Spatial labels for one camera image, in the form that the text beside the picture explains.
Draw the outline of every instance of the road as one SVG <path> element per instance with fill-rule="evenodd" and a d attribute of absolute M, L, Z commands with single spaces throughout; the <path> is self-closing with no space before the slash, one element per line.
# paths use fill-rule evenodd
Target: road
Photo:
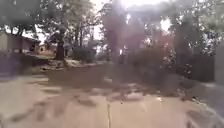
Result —
<path fill-rule="evenodd" d="M 223 128 L 195 102 L 159 94 L 115 66 L 77 67 L 0 83 L 4 128 Z"/>

